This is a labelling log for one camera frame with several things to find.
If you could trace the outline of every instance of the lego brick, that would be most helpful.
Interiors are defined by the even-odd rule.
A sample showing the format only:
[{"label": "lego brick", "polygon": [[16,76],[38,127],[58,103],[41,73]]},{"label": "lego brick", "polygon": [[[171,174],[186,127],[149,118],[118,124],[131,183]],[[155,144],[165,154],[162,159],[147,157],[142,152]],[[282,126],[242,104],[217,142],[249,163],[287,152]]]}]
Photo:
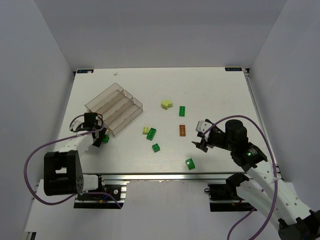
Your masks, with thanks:
[{"label": "lego brick", "polygon": [[154,129],[154,128],[150,128],[150,130],[149,130],[149,133],[148,133],[148,135],[146,136],[146,139],[148,139],[148,140],[151,140],[152,141],[152,139],[154,139],[154,136],[155,136],[155,134],[156,134],[156,129]]},{"label": "lego brick", "polygon": [[196,168],[195,163],[192,160],[192,158],[189,158],[189,159],[185,160],[185,163],[186,163],[186,166],[188,167],[189,170],[192,170],[192,169]]},{"label": "lego brick", "polygon": [[186,136],[186,125],[179,125],[180,137]]},{"label": "lego brick", "polygon": [[103,142],[103,143],[107,143],[107,142],[109,142],[109,139],[110,139],[109,135],[105,134],[105,135],[103,136],[103,138],[102,138],[102,142]]},{"label": "lego brick", "polygon": [[169,101],[169,100],[161,101],[161,107],[163,107],[164,109],[171,108],[172,106],[173,106],[172,101]]},{"label": "lego brick", "polygon": [[148,134],[149,133],[149,128],[147,126],[144,126],[143,130],[142,130],[142,133],[143,134]]},{"label": "lego brick", "polygon": [[155,145],[152,145],[152,149],[153,149],[153,151],[154,151],[155,153],[158,152],[158,151],[160,151],[160,147],[159,147],[158,143],[156,143]]},{"label": "lego brick", "polygon": [[180,106],[179,108],[179,117],[184,117],[186,113],[186,107],[185,106]]}]

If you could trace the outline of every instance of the brown lego brick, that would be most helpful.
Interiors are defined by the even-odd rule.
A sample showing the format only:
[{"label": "brown lego brick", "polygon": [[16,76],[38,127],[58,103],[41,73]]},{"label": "brown lego brick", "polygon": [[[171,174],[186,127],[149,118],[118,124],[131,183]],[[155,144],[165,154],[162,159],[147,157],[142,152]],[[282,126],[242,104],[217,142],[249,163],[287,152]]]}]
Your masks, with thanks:
[{"label": "brown lego brick", "polygon": [[186,125],[179,125],[180,137],[186,136]]}]

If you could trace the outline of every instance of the wall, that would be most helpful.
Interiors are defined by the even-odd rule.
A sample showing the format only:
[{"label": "wall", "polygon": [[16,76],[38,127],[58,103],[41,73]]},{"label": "wall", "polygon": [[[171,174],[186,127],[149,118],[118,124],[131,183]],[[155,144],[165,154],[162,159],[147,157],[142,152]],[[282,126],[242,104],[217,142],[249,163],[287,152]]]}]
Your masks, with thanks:
[{"label": "wall", "polygon": [[288,0],[251,69],[251,86],[285,179],[320,209],[320,2]]},{"label": "wall", "polygon": [[35,0],[77,68],[251,67],[286,0]]},{"label": "wall", "polygon": [[[0,232],[1,239],[17,240],[32,202],[25,160],[57,137],[73,75],[32,0],[2,0],[0,22]],[[43,172],[41,154],[28,169],[35,187]]]}]

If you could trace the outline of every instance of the transparent box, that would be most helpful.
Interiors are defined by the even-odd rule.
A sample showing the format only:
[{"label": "transparent box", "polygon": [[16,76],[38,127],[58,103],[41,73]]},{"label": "transparent box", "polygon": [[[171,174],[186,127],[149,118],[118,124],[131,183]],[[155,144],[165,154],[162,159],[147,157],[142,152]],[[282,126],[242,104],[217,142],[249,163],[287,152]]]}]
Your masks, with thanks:
[{"label": "transparent box", "polygon": [[113,136],[144,111],[142,103],[117,83],[112,84],[85,107],[89,112],[103,116],[103,122]]}]

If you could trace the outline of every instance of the yellow lego brick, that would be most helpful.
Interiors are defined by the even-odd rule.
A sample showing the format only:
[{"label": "yellow lego brick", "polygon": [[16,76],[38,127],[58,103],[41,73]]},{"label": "yellow lego brick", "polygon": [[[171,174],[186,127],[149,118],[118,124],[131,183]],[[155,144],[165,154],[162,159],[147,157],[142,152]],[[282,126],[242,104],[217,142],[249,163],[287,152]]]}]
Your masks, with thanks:
[{"label": "yellow lego brick", "polygon": [[142,133],[143,133],[143,134],[148,134],[148,133],[149,133],[149,128],[146,127],[146,126],[144,126],[144,127],[143,127],[143,130],[142,130]]},{"label": "yellow lego brick", "polygon": [[172,101],[164,100],[164,101],[161,102],[161,106],[164,109],[168,109],[168,108],[171,108],[173,106],[173,103],[172,103]]}]

